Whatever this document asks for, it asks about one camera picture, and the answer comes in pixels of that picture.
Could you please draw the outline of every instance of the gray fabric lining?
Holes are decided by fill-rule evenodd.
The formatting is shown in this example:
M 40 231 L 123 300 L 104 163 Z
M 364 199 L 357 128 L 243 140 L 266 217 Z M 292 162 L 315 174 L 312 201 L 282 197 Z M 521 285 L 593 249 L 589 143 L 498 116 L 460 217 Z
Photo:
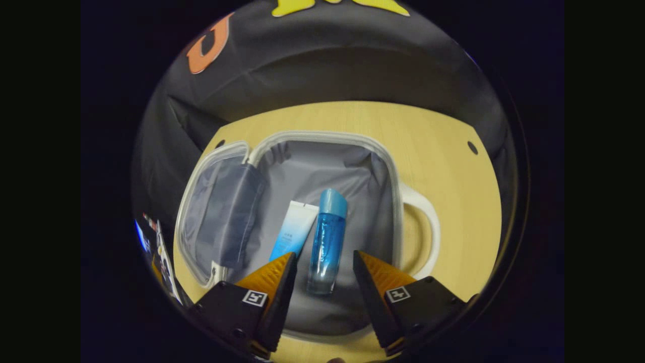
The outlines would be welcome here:
M 243 161 L 243 156 L 236 156 L 215 162 L 195 182 L 182 241 L 190 263 L 204 278 L 210 276 L 211 261 L 225 267 L 244 262 L 265 182 L 256 168 Z
M 385 162 L 360 146 L 286 141 L 265 153 L 257 170 L 266 178 L 266 188 L 246 244 L 244 268 L 229 269 L 227 280 L 237 282 L 268 263 L 291 200 L 318 205 L 321 192 L 334 188 L 348 204 L 334 291 L 330 296 L 306 293 L 314 222 L 298 260 L 284 328 L 316 335 L 345 335 L 366 327 L 370 319 L 352 271 L 352 256 L 358 249 L 392 262 L 392 182 Z

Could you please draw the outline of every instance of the white handle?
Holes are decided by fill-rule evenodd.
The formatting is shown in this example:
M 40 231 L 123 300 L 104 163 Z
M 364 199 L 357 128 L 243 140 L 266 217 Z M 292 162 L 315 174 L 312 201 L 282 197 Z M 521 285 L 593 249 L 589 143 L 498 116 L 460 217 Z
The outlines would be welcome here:
M 399 189 L 401 190 L 403 203 L 420 209 L 423 214 L 426 215 L 428 222 L 430 222 L 430 229 L 432 230 L 430 257 L 428 257 L 428 261 L 426 261 L 419 272 L 415 273 L 413 276 L 415 279 L 420 280 L 432 273 L 432 269 L 435 267 L 437 259 L 439 258 L 439 247 L 441 246 L 441 227 L 439 225 L 439 216 L 437 216 L 437 212 L 435 211 L 435 207 L 432 203 L 430 203 L 430 201 L 419 192 L 404 183 L 399 183 Z

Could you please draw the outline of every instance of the clear blue bottle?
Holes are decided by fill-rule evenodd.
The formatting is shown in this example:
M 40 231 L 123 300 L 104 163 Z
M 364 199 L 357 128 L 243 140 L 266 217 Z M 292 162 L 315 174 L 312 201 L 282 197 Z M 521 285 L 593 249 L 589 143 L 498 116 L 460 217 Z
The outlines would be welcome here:
M 307 292 L 310 294 L 328 295 L 333 291 L 341 261 L 345 218 L 347 218 L 345 198 L 334 189 L 323 191 L 307 280 Z

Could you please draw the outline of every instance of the bottle cap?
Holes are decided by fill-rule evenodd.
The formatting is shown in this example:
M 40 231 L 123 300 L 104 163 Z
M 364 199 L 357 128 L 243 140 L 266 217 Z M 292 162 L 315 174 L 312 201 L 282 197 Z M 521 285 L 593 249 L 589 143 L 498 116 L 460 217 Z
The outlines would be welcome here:
M 347 218 L 347 201 L 335 189 L 325 189 L 321 193 L 320 213 L 335 214 Z

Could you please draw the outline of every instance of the orange letter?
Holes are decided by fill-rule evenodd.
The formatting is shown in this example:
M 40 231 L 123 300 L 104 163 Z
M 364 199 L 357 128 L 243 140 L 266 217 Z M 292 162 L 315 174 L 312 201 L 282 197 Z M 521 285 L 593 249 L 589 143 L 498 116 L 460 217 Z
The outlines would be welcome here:
M 188 68 L 192 74 L 201 73 L 210 63 L 213 63 L 215 58 L 222 52 L 222 49 L 224 49 L 226 41 L 228 40 L 228 18 L 231 15 L 233 13 L 225 16 L 210 29 L 215 37 L 215 42 L 208 53 L 202 54 L 201 49 L 202 42 L 206 36 L 199 38 L 189 49 L 186 57 L 188 57 Z

